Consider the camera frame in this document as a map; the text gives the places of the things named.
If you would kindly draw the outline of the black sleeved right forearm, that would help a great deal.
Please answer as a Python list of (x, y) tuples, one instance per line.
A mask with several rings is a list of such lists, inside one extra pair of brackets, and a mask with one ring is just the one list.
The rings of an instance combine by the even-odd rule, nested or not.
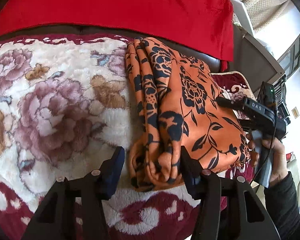
[(292, 239), (300, 226), (300, 211), (293, 176), (290, 172), (274, 186), (264, 189), (266, 210), (281, 239)]

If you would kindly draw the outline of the person's right hand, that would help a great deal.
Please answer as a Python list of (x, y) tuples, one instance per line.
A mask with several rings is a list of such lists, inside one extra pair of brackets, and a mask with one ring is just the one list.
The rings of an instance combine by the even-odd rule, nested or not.
[[(259, 154), (255, 152), (255, 142), (253, 141), (253, 136), (247, 134), (248, 148), (250, 150), (250, 161), (249, 164), (255, 167), (259, 162)], [(284, 145), (277, 139), (274, 138), (273, 142), (270, 139), (262, 140), (262, 145), (266, 148), (271, 148), (273, 154), (272, 171), (269, 178), (269, 187), (278, 184), (280, 181), (284, 180), (288, 176), (288, 168), (286, 162), (286, 153)]]

